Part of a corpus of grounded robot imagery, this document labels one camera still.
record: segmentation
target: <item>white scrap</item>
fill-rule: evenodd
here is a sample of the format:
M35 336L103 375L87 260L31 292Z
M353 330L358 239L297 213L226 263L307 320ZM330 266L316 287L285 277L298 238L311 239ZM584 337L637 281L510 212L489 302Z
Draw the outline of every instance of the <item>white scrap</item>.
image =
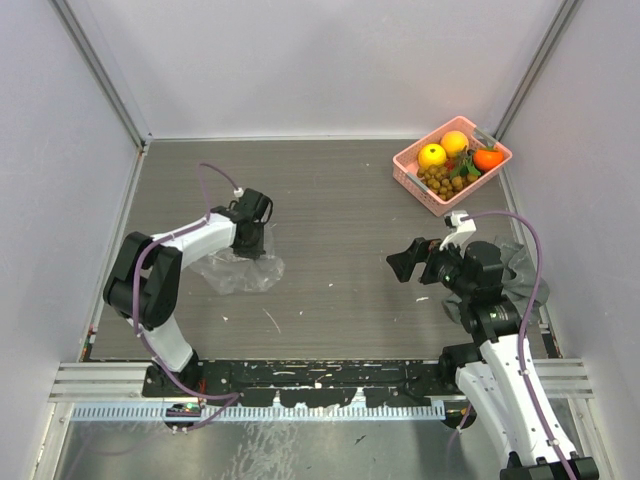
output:
M269 317L269 318L271 319L271 321L273 322L273 324L274 324L274 325L276 326L276 328L278 329L278 333L280 333L280 334L281 334L282 332L280 331L280 327L278 326L278 324L276 323L276 321L273 319L273 317L271 316L271 314L270 314L269 312L267 312L264 308L262 309L262 311L263 311L264 313L266 313L266 314L267 314L267 317Z

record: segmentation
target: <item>crumpled plastic bag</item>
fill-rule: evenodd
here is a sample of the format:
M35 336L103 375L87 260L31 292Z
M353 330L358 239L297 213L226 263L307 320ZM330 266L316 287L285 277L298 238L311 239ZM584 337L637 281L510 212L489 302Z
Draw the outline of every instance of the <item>crumpled plastic bag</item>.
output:
M237 257L231 248L202 257L190 268L202 275L220 295L233 292L266 292L284 274L284 262L275 255L273 232L264 229L265 255L257 260Z
M524 245L504 237L496 237L494 242L500 249L500 260L505 266L502 274L503 292L513 302L520 316L524 314L531 298L531 289L536 277L536 268ZM530 323L537 323L540 318L539 310L549 299L549 285L540 279L538 295L533 303ZM460 323L460 297L451 295L442 301L447 315L455 323Z

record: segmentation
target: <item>gray cloth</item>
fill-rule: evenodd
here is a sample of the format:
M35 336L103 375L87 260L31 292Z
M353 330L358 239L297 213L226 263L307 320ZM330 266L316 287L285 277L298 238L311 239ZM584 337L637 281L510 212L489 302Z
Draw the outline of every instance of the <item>gray cloth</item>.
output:
M536 269L533 261L524 245L504 237L496 237L494 243L500 248L500 259L505 266L502 275L504 293L509 300L513 302L518 313L523 315L527 308L529 298L531 298L531 289L533 288L533 282L536 278ZM541 279L530 320L535 322L539 320L540 307L547 303L548 299L549 285ZM442 301L447 315L449 315L449 318L455 323L460 323L459 304L460 297L457 295L451 295Z

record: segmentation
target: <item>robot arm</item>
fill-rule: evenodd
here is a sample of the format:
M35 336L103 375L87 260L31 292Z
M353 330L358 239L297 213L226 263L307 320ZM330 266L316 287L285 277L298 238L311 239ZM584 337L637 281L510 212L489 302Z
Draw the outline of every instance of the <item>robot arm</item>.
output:
M231 247L236 255L257 259L264 254L264 225L273 203L269 197L247 189L238 201L216 207L189 225L172 232L147 236L129 234L107 280L103 298L116 312L131 322L133 276L142 251L154 240L172 237L155 247L146 257L143 269L150 273L140 279L139 316L142 335L158 357L178 378L193 388L200 379L198 356L184 339L173 314L178 300L180 272L196 260ZM202 224L194 231L173 236L178 231Z
M502 480L568 478L554 446L567 455L576 478L597 479L593 459L579 458L562 430L525 338L526 374L553 430L553 442L547 438L520 370L518 332L522 318L502 292L500 249L487 242L472 242L462 256L461 244L476 230L472 220L463 220L467 216L456 211L445 219L452 231L444 241L417 238L405 252L387 257L400 282L409 281L415 265L424 262L420 283L442 283L461 298L461 323L473 343L443 349L438 364L440 381L461 390L478 411L506 467L500 472Z

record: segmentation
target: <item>clear plastic bag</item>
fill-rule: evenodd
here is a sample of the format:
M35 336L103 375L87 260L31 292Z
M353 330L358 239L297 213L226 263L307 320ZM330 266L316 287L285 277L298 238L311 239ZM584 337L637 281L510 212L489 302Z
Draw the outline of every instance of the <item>clear plastic bag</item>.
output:
M240 258L231 248L206 255L191 264L191 269L202 275L220 295L233 292L266 292L284 274L284 262L275 255L273 232L264 229L266 254L258 260Z

